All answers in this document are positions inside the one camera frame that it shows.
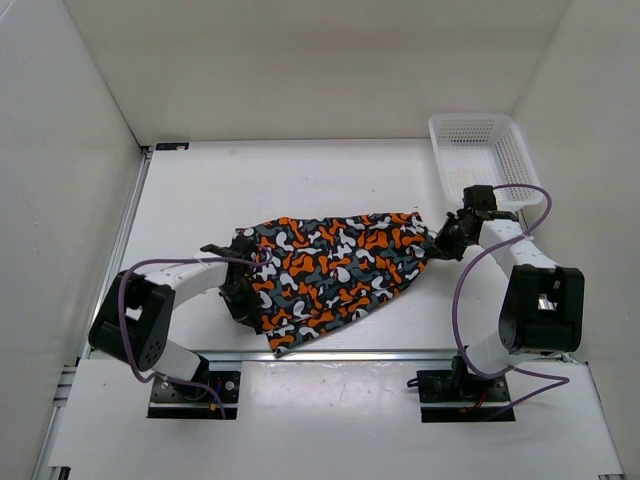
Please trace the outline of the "orange camouflage shorts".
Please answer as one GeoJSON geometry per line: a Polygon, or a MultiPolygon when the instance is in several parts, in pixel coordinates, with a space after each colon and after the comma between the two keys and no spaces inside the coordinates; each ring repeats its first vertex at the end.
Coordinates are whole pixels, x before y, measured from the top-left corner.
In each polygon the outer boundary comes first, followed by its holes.
{"type": "Polygon", "coordinates": [[[239,229],[272,260],[254,271],[260,327],[282,356],[368,315],[406,290],[432,241],[417,212],[281,217],[239,229]]]}

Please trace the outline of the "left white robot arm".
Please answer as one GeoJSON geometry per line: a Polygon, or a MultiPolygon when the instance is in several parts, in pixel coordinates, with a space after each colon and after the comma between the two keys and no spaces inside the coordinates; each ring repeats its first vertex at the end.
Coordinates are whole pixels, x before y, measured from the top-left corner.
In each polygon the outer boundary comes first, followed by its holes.
{"type": "Polygon", "coordinates": [[[128,364],[138,381],[160,377],[186,399],[198,400],[210,386],[209,364],[169,339],[174,311],[213,289],[235,292],[236,273],[252,273],[271,260],[270,247],[209,244],[188,258],[140,261],[114,278],[90,328],[89,345],[128,364]]]}

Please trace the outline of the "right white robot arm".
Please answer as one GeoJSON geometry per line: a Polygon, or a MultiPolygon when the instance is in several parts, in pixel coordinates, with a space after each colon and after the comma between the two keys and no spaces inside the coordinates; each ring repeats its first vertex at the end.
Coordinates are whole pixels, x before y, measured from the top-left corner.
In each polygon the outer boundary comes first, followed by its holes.
{"type": "Polygon", "coordinates": [[[461,273],[454,288],[451,324],[457,354],[449,387],[460,399],[477,396],[486,382],[517,370],[522,362],[577,350],[582,338],[585,277],[562,267],[535,245],[532,232],[546,220],[553,201],[541,187],[543,213],[527,229],[516,214],[499,209],[496,187],[474,185],[463,191],[463,206],[449,213],[430,247],[434,259],[460,260],[470,246],[481,251],[461,273]],[[508,279],[496,329],[467,346],[460,331],[459,305],[472,269],[492,257],[508,279]]]}

